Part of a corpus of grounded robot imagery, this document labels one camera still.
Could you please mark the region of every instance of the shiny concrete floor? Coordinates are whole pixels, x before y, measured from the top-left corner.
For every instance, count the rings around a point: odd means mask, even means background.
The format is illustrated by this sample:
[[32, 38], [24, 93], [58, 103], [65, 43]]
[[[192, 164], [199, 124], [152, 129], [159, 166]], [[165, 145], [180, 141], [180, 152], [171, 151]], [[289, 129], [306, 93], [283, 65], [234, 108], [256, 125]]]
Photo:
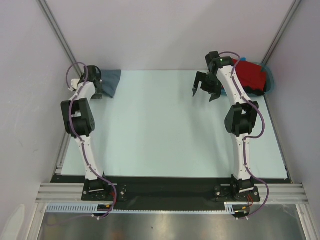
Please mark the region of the shiny concrete floor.
[[231, 215], [111, 214], [106, 219], [46, 213], [38, 240], [304, 240], [294, 205], [268, 205], [249, 220]]

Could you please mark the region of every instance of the white wall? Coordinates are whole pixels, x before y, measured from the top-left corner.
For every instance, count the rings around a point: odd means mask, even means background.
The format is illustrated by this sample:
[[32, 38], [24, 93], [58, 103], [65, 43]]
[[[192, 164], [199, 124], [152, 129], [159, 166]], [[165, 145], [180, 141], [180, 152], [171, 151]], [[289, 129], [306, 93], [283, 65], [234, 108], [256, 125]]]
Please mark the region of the white wall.
[[20, 204], [25, 232], [64, 133], [70, 63], [35, 0], [2, 0], [0, 29], [0, 233]]
[[122, 70], [206, 70], [210, 51], [262, 61], [293, 2], [47, 1], [77, 60]]
[[269, 66], [272, 117], [295, 182], [302, 182], [320, 223], [320, 1], [302, 2]]

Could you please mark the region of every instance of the red cloth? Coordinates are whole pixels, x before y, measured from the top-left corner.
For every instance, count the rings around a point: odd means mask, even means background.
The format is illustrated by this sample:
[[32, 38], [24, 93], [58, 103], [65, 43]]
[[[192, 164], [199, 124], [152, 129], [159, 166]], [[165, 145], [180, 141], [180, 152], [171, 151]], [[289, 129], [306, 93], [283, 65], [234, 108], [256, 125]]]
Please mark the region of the red cloth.
[[257, 64], [248, 61], [240, 61], [235, 70], [242, 87], [250, 87], [252, 90], [264, 92], [267, 82], [267, 73], [264, 71], [261, 72], [261, 69], [262, 67]]

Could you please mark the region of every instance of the white tabletop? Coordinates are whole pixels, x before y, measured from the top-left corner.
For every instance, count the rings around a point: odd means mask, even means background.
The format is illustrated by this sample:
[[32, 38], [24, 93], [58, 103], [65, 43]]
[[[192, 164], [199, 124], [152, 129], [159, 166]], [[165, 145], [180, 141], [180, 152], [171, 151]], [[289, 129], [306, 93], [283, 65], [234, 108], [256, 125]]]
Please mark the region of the white tabletop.
[[[197, 71], [123, 71], [115, 97], [91, 100], [96, 160], [107, 176], [229, 178], [234, 156], [224, 125], [226, 96], [209, 102]], [[263, 97], [254, 97], [265, 133], [250, 142], [253, 174], [286, 179], [287, 173]], [[259, 116], [252, 135], [262, 128]], [[62, 175], [84, 175], [80, 150], [70, 140]]]

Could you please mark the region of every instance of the blue cloth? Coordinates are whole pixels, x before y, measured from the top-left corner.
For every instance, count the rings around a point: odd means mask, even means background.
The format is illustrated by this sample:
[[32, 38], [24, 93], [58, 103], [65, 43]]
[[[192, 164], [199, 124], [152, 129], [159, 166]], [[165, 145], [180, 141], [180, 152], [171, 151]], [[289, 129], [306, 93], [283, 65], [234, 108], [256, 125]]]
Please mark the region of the blue cloth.
[[121, 70], [101, 70], [102, 90], [110, 98], [116, 94], [121, 78]]

